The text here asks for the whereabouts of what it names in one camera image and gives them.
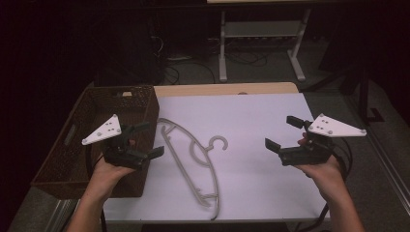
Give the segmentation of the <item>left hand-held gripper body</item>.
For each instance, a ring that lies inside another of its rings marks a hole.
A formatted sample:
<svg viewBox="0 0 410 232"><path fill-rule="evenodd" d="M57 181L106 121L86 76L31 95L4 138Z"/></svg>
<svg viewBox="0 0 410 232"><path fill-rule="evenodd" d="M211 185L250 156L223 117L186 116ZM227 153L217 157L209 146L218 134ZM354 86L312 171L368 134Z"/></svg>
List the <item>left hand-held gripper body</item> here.
<svg viewBox="0 0 410 232"><path fill-rule="evenodd" d="M101 126L81 141L82 145L101 142L105 161L116 166L137 169L145 160L144 153L136 150L136 133L129 133L131 125L120 123L119 116L113 114Z"/></svg>

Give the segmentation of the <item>person's left hand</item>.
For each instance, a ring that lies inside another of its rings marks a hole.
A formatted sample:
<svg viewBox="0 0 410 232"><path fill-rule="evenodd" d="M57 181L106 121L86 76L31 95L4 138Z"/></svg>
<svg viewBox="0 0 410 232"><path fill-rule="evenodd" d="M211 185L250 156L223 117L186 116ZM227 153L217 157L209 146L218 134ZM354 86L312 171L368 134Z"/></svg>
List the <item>person's left hand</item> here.
<svg viewBox="0 0 410 232"><path fill-rule="evenodd" d="M101 153L96 162L89 188L95 193L110 195L118 182L133 172L134 169L106 162L104 153Z"/></svg>

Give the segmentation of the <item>person's right hand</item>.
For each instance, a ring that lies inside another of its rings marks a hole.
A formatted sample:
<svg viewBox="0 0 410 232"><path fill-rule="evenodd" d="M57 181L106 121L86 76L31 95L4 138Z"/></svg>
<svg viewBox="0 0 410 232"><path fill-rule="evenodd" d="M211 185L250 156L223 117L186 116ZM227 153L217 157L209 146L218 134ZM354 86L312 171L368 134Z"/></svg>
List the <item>person's right hand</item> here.
<svg viewBox="0 0 410 232"><path fill-rule="evenodd" d="M327 200L341 197L347 192L339 163L334 156L330 156L325 163L300 164L296 165L296 168L313 180L319 192Z"/></svg>

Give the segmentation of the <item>grey plastic clothes hanger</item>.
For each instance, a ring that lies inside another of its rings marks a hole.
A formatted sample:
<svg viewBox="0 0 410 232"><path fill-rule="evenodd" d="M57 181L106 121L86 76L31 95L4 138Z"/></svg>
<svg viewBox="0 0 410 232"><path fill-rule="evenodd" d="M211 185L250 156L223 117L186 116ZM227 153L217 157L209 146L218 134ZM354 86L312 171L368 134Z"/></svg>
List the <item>grey plastic clothes hanger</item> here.
<svg viewBox="0 0 410 232"><path fill-rule="evenodd" d="M223 151L225 151L229 146L227 139L221 135L215 135L209 139L207 146L203 146L200 143L200 141L190 131L188 131L181 125L165 118L159 118L158 122L162 124L161 136L166 146L168 147L170 154L176 161L176 164L179 170L181 171L184 179L186 180L193 196L195 197L199 205L206 208L214 209L214 212L210 217L210 220L216 220L220 214L220 184L216 169L209 157L209 153L215 149L215 143L217 141L222 142L222 149ZM170 134L175 130L180 131L189 139L190 145L188 152L192 160L198 165L207 168L210 171L213 183L212 192L202 193L201 189L193 181L187 168L183 165L180 155L177 153L177 151L175 150L175 146L171 142Z"/></svg>

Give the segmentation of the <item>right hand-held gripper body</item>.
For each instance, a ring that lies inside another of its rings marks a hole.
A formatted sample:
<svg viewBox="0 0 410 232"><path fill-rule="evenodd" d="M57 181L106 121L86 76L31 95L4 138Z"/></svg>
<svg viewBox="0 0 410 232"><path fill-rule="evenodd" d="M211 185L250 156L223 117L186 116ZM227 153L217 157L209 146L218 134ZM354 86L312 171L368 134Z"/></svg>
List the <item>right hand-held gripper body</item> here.
<svg viewBox="0 0 410 232"><path fill-rule="evenodd" d="M347 125L320 114L314 121L305 121L307 142L299 147L281 148L278 156L283 165L325 163L334 154L334 138L366 136L366 130Z"/></svg>

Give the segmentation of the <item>black metal stand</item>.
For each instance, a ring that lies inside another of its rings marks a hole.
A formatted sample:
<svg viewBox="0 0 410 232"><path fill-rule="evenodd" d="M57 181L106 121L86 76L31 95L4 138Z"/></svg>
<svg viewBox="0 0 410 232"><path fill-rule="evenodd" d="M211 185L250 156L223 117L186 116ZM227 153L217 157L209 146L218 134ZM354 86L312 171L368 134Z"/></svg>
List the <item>black metal stand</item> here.
<svg viewBox="0 0 410 232"><path fill-rule="evenodd" d="M353 63L339 71L336 71L323 80L318 81L306 88L302 89L303 93L315 92L325 87L326 85L343 77L344 80L338 87L338 90L344 96L350 96L356 88L359 88L358 96L358 114L361 120L368 126L370 123L383 122L384 118L376 108L368 107L369 100L369 77L366 71L366 66L362 63Z"/></svg>

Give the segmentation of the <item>white table mat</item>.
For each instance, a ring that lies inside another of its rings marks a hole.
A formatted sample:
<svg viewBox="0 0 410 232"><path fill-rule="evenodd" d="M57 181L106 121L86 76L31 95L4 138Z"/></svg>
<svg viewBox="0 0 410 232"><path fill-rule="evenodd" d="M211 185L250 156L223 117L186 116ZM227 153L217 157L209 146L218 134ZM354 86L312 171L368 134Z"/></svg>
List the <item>white table mat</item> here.
<svg viewBox="0 0 410 232"><path fill-rule="evenodd" d="M104 205L110 221L241 221L308 220L317 218L325 204L311 179L300 170L282 166L265 147L269 138L294 147L301 131L286 123L293 115L311 117L301 94L161 97L160 116L190 131L203 146L215 135L229 143L215 143L209 157L220 184L220 214L198 204L162 136L162 157L152 160L145 190L139 198L111 198ZM210 171L189 155L189 139L174 130L171 142L202 193L213 191Z"/></svg>

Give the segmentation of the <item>brown wicker basket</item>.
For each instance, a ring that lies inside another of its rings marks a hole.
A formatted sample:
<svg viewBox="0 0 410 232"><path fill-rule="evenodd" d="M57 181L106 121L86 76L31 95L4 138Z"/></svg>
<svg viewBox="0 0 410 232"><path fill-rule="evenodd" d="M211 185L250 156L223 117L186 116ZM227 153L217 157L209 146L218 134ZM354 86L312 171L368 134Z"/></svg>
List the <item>brown wicker basket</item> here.
<svg viewBox="0 0 410 232"><path fill-rule="evenodd" d="M147 122L150 128L130 136L132 148L148 153L154 149L159 102L149 85L95 87L84 90L32 185L58 199L78 199L89 182L87 166L102 153L102 141L84 145L82 140L117 115L122 126Z"/></svg>

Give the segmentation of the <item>white metal desk frame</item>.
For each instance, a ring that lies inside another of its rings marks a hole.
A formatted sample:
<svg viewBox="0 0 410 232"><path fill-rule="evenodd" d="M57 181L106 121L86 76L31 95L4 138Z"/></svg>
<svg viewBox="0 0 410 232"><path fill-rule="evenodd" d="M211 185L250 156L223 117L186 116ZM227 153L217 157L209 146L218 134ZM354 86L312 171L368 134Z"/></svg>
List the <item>white metal desk frame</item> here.
<svg viewBox="0 0 410 232"><path fill-rule="evenodd" d="M300 20L231 22L225 20L225 12L222 12L220 18L220 81L227 81L225 61L226 39L279 37L293 37L296 39L293 47L287 50L287 55L296 78L301 82L305 81L306 77L298 61L298 52L308 26L310 13L311 9L305 9L304 15Z"/></svg>

